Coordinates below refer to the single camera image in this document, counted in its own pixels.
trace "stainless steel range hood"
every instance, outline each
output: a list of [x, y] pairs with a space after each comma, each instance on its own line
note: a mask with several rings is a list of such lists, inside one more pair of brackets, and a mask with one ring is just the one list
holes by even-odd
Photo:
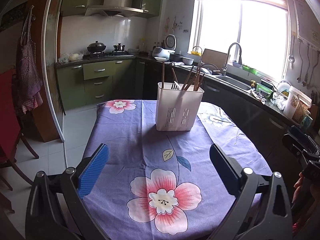
[[122, 6], [88, 5], [84, 15], [132, 17], [139, 13], [143, 13], [143, 10]]

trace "screw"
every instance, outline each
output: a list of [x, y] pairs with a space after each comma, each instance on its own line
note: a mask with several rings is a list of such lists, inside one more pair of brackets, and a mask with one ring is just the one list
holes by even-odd
[[75, 172], [75, 168], [74, 167], [69, 167], [66, 169], [66, 174], [72, 174]]
[[43, 172], [43, 171], [39, 171], [39, 172], [37, 173], [37, 177], [38, 177], [38, 178], [41, 178], [43, 175], [44, 175], [44, 172]]
[[253, 170], [252, 170], [251, 168], [249, 168], [249, 167], [245, 167], [245, 168], [243, 169], [243, 171], [244, 171], [244, 173], [246, 173], [246, 174], [252, 174], [252, 173], [253, 173]]
[[273, 173], [275, 175], [275, 177], [277, 177], [278, 179], [281, 178], [281, 173], [279, 171], [276, 171], [275, 173]]

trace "yellow leaf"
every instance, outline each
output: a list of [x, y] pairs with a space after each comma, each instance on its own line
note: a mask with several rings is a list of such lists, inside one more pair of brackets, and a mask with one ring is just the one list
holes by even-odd
[[167, 149], [162, 153], [162, 157], [164, 161], [169, 160], [173, 156], [174, 150], [173, 149]]

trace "cabinet handle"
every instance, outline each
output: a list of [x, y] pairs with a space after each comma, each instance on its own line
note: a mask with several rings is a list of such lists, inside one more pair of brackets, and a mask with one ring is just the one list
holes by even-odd
[[208, 89], [210, 89], [210, 90], [212, 90], [212, 91], [214, 91], [214, 92], [220, 92], [220, 90], [218, 90], [218, 89], [215, 89], [215, 88], [213, 88], [213, 87], [210, 87], [210, 86], [207, 86], [207, 88], [208, 88]]
[[282, 130], [285, 129], [285, 127], [283, 127], [282, 125], [279, 125], [278, 123], [276, 123], [275, 121], [273, 121], [271, 118], [269, 118], [269, 121], [270, 121], [273, 125], [275, 125], [276, 127], [280, 128], [280, 129], [282, 129]]

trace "wooden chair leg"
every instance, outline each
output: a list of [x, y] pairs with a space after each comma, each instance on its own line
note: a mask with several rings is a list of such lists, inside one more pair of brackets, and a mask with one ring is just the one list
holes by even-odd
[[36, 158], [39, 159], [39, 155], [36, 154], [36, 152], [33, 150], [33, 148], [30, 146], [30, 144], [28, 143], [27, 139], [23, 136], [23, 134], [21, 135], [21, 140], [23, 141], [24, 145], [27, 147], [27, 149], [32, 153], [32, 155]]
[[33, 184], [33, 181], [29, 179], [19, 168], [18, 166], [11, 160], [9, 160], [11, 163], [12, 168], [20, 175], [21, 178], [23, 178], [26, 182], [28, 182], [31, 186]]
[[12, 209], [11, 201], [7, 199], [4, 195], [2, 195], [1, 192], [0, 192], [0, 203], [4, 208], [8, 209], [11, 213], [15, 213], [14, 210]]
[[13, 188], [11, 187], [11, 185], [9, 184], [9, 182], [7, 182], [7, 180], [6, 180], [4, 177], [2, 177], [1, 175], [0, 175], [0, 180], [2, 180], [2, 181], [4, 182], [4, 184], [7, 185], [7, 187], [9, 188], [9, 190], [13, 191]]

